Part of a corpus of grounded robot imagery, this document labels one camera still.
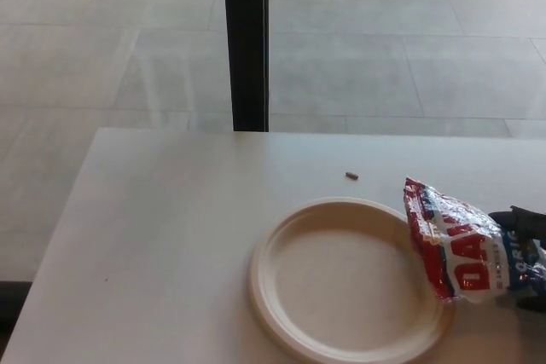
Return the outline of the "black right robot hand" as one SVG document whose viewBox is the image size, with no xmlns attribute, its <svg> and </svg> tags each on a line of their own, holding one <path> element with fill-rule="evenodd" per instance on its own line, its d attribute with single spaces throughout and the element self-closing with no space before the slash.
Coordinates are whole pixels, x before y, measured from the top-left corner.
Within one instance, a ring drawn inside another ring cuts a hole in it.
<svg viewBox="0 0 546 364">
<path fill-rule="evenodd" d="M 508 292 L 518 309 L 545 312 L 545 215 L 511 206 L 489 218 L 498 226 L 502 254 L 501 270 L 508 275 Z"/>
</svg>

